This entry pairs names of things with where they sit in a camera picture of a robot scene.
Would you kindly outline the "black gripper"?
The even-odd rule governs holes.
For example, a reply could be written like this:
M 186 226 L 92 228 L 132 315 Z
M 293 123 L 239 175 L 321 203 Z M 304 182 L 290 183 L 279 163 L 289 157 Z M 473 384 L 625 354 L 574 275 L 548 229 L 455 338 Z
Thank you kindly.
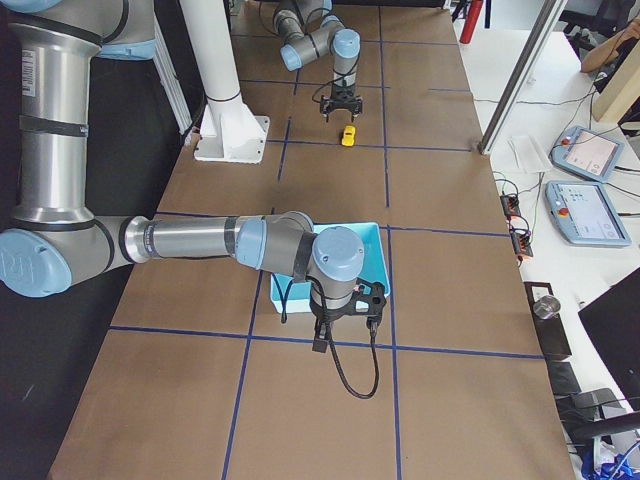
M 329 122 L 331 111 L 335 110 L 350 111 L 351 121 L 354 122 L 362 114 L 363 100 L 354 89 L 334 88 L 329 97 L 322 98 L 320 101 L 320 112 L 326 123 Z

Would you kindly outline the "person forearm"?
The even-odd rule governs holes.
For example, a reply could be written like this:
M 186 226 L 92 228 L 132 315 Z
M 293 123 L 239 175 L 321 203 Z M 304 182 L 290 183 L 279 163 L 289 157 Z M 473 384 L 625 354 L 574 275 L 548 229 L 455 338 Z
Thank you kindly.
M 593 48 L 581 61 L 581 71 L 589 73 L 598 70 L 628 53 L 639 40 L 639 18 L 636 17 L 621 31 L 604 43 Z

